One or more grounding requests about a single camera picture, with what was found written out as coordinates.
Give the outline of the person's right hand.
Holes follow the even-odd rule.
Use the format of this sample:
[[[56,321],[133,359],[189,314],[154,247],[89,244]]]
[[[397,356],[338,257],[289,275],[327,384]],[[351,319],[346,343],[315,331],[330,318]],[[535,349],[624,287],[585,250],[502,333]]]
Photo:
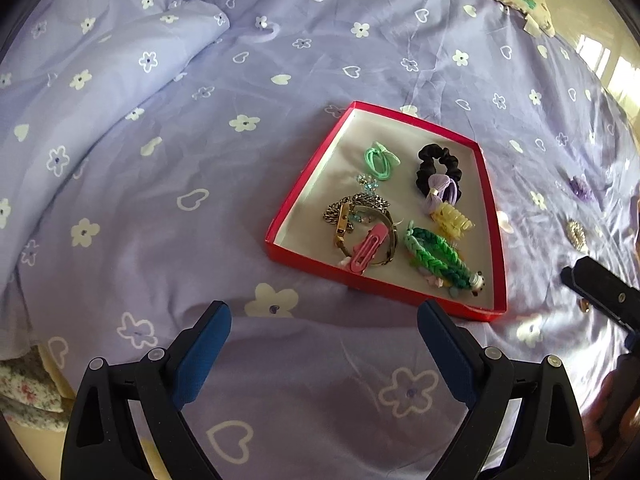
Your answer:
[[[586,437],[588,456],[596,457],[602,450],[603,439],[599,429],[599,422],[608,404],[608,398],[613,390],[614,372],[609,372],[602,382],[601,389],[589,408],[582,414],[582,428]]]

